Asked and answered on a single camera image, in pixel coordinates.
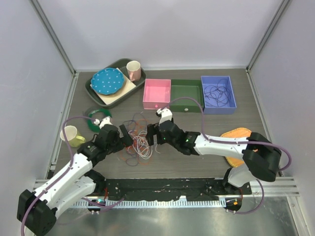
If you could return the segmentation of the green plastic box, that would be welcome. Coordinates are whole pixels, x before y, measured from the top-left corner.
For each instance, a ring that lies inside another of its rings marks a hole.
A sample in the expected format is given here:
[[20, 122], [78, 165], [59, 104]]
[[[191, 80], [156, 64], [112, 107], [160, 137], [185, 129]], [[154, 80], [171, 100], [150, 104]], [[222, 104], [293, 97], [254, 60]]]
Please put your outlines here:
[[[172, 79], [171, 80], [171, 101], [181, 98], [189, 97], [198, 102], [198, 104], [203, 108], [204, 99], [203, 91], [200, 80], [183, 80], [183, 79]], [[170, 105], [170, 110], [172, 112], [182, 112], [182, 113], [200, 113], [201, 110], [199, 106], [190, 99], [180, 99], [173, 102]]]

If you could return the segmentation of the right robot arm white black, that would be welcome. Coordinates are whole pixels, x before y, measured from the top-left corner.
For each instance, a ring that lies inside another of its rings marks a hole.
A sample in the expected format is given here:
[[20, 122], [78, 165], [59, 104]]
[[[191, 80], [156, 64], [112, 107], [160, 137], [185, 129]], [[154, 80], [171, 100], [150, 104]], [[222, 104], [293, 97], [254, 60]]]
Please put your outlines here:
[[146, 139], [149, 145], [169, 144], [184, 155], [218, 155], [233, 157], [244, 163], [229, 168], [223, 178], [223, 193], [237, 194], [240, 188], [253, 180], [274, 182], [279, 170], [281, 151], [264, 136], [251, 133], [248, 138], [203, 136], [199, 132], [183, 131], [174, 122], [149, 124]]

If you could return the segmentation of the pink plastic box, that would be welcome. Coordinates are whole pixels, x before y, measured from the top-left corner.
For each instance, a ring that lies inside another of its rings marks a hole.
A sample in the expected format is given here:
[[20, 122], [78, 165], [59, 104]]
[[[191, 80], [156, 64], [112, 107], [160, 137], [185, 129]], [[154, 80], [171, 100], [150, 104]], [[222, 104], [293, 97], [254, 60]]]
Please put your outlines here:
[[143, 94], [143, 108], [157, 110], [167, 106], [171, 97], [171, 80], [146, 79]]

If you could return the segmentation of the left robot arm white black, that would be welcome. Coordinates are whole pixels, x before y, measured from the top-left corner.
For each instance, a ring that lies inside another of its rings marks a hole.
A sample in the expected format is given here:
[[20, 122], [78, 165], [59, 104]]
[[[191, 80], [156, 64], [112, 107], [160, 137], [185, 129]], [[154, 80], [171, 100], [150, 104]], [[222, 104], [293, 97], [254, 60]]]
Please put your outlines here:
[[55, 176], [34, 191], [25, 190], [20, 194], [17, 219], [21, 222], [21, 235], [29, 229], [36, 236], [44, 236], [73, 203], [89, 194], [100, 196], [106, 180], [93, 168], [107, 155], [132, 144], [133, 139], [124, 125], [103, 125]]

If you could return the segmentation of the blue plastic box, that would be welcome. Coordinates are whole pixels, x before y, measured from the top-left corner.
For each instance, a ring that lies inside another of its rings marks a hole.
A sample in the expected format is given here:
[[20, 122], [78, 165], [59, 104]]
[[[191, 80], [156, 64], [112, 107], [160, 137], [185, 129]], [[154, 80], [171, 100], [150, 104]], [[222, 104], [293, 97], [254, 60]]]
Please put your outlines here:
[[231, 115], [237, 105], [229, 76], [201, 76], [204, 114]]

